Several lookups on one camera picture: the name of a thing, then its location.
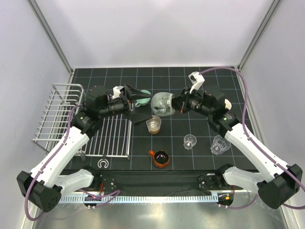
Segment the grey ceramic mug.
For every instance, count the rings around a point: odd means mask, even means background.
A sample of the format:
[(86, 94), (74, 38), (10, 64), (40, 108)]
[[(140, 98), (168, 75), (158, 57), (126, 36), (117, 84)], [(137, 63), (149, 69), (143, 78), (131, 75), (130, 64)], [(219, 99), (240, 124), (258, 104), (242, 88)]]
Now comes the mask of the grey ceramic mug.
[(175, 114), (175, 110), (172, 108), (173, 98), (175, 98), (175, 96), (172, 93), (156, 93), (151, 99), (152, 112), (159, 117)]

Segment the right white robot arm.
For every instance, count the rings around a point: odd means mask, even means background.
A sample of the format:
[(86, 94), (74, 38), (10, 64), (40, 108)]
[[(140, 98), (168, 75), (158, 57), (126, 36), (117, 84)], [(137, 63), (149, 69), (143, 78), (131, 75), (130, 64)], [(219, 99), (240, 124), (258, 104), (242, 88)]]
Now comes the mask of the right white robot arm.
[(270, 208), (277, 209), (304, 188), (300, 166), (288, 165), (273, 154), (231, 111), (231, 103), (217, 86), (207, 86), (203, 94), (194, 87), (185, 87), (172, 98), (172, 108), (179, 113), (190, 110), (205, 115), (208, 125), (221, 137), (237, 147), (257, 168), (259, 175), (229, 165), (218, 169), (215, 185), (220, 189), (238, 186), (256, 193)]

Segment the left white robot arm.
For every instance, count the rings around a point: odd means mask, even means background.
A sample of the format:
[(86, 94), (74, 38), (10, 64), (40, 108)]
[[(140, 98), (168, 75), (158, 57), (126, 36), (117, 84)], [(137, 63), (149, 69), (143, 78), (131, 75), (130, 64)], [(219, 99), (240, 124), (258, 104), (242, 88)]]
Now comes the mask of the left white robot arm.
[(113, 94), (108, 94), (103, 85), (93, 86), (85, 101), (70, 110), (67, 130), (56, 146), (30, 172), (18, 174), (17, 183), (25, 198), (25, 213), (29, 214), (29, 203), (46, 213), (59, 203), (61, 197), (76, 190), (98, 190), (101, 175), (90, 166), (65, 177), (60, 174), (77, 151), (102, 128), (105, 118), (124, 115), (134, 124), (150, 119), (149, 115), (135, 113), (133, 104), (136, 100), (151, 97), (127, 83), (114, 87)]

